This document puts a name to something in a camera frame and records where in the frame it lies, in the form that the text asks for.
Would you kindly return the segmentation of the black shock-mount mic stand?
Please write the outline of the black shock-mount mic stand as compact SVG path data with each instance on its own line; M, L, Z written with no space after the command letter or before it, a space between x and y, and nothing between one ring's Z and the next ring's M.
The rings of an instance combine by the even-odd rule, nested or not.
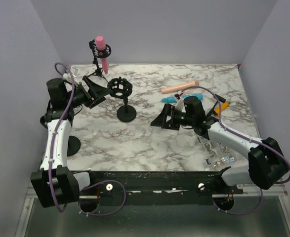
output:
M122 99L124 105L117 110L117 117L121 122L131 122L136 118L136 109L128 104L128 97L132 94L132 84L127 79L119 77L108 82L111 96Z

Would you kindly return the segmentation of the blue microphone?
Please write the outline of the blue microphone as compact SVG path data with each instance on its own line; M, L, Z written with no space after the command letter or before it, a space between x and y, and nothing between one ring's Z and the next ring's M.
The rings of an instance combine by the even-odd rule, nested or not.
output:
M190 97L190 96L195 96L199 100L203 100L203 95L202 94L198 94L198 93L195 93L195 94L183 94L182 95L183 98L187 98L187 97ZM175 99L174 96L170 96L170 97L166 97L166 98L161 99L161 102L163 102L163 103L176 103L176 99Z

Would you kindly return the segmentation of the black tripod mic stand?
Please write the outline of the black tripod mic stand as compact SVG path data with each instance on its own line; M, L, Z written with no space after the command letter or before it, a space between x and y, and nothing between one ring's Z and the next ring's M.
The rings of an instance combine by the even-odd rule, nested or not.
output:
M97 47L96 47L96 44L95 44L95 39L93 39L92 41L89 42L89 48L91 49L92 51L92 54L93 54L93 61L92 63L96 66L96 69L93 73L89 74L87 77L91 77L91 76L94 76L94 77L99 77L99 78L102 78L104 79L106 82L108 82L108 80L105 78L104 76L104 71L102 69L102 66L99 66L99 62L101 62L100 58L102 56L99 55L99 52L97 50ZM106 44L106 51L107 51L107 55L104 56L105 58L108 58L111 53L112 53L112 49L111 47Z

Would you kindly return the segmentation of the beige microphone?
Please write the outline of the beige microphone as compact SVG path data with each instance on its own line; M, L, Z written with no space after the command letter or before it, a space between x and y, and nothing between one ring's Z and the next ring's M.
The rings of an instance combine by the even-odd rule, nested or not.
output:
M161 90L161 93L162 94L168 94L168 93L172 93L172 92L184 91L186 89L199 86L199 84L200 83L199 83L198 80L192 80L190 82L186 82L186 83L183 83L183 84L174 85L174 86L170 86L170 87L164 88L164 89Z

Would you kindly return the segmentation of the pink microphone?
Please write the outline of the pink microphone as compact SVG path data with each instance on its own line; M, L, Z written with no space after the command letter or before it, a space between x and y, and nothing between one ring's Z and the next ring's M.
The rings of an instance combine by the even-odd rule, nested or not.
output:
M100 58L101 64L102 64L102 69L103 69L104 73L107 74L108 73L108 61L107 61L107 58L104 57L107 55L106 43L105 43L104 38L102 36L97 36L95 38L95 44L96 44L97 50L99 52L99 55L102 56Z

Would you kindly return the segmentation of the black clip mic stand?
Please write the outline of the black clip mic stand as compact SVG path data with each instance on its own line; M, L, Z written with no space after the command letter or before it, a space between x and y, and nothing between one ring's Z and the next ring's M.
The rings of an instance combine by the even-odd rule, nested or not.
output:
M45 120L44 116L41 116L40 118L40 124L45 128L48 129L47 127L47 122ZM81 148L81 142L79 140L79 138L75 137L75 136L69 136L68 139L68 149L67 149L67 156L73 156L75 155Z

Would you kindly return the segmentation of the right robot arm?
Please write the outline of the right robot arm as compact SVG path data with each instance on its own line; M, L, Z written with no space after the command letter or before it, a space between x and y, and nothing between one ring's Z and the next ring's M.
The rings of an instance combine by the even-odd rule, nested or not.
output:
M220 178L215 179L214 188L217 192L226 193L232 186L240 184L255 184L267 190L290 171L275 139L251 138L224 127L218 118L206 116L202 102L195 96L182 101L180 108L165 104L150 125L170 130L189 126L197 135L219 142L248 160L246 165L228 168Z

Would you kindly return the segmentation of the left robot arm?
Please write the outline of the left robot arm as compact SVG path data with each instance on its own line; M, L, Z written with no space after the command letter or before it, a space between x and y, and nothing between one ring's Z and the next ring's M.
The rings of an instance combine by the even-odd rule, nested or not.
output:
M65 80L54 78L46 85L50 100L41 123L47 128L48 138L39 170L31 174L31 183L42 207L56 206L62 211L62 204L79 200L80 191L91 195L96 190L96 182L89 172L74 173L69 170L67 157L77 153L80 140L70 135L75 116L74 109L84 105L90 109L105 101L110 89L83 77L88 90L81 85L73 85L68 91Z

